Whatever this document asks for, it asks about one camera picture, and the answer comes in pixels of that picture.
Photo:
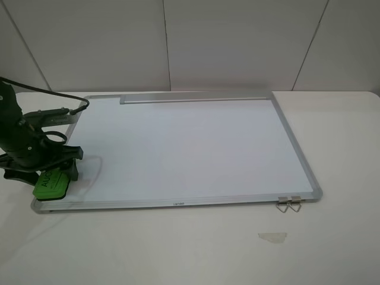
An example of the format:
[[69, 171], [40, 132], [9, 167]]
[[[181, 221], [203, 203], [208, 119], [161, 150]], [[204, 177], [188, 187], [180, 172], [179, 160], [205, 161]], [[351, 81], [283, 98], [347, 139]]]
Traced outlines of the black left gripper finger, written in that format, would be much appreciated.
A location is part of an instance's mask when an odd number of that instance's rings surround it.
[[76, 159], [65, 161], [62, 164], [62, 173], [64, 173], [70, 181], [78, 180], [78, 169], [76, 165]]

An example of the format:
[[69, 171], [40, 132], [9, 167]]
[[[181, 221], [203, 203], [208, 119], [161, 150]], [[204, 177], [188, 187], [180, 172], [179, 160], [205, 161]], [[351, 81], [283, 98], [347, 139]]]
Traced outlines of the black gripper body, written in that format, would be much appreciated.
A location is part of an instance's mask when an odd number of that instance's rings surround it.
[[4, 179], [20, 181], [35, 186], [39, 172], [53, 169], [62, 171], [62, 164], [68, 160], [83, 158], [81, 147], [66, 145], [50, 146], [48, 148], [28, 147], [19, 151], [8, 151], [1, 155], [1, 169], [4, 169]]

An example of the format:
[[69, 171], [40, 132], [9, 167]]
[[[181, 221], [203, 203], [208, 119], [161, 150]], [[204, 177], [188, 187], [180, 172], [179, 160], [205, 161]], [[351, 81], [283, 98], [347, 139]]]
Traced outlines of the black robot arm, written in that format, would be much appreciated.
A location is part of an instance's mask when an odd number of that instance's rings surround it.
[[77, 115], [89, 106], [39, 110], [23, 114], [17, 103], [12, 82], [1, 80], [1, 169], [4, 178], [35, 186], [39, 172], [58, 169], [70, 181], [78, 180], [76, 161], [83, 158], [81, 147], [67, 146], [67, 137], [60, 132], [45, 132], [46, 126], [76, 122]]

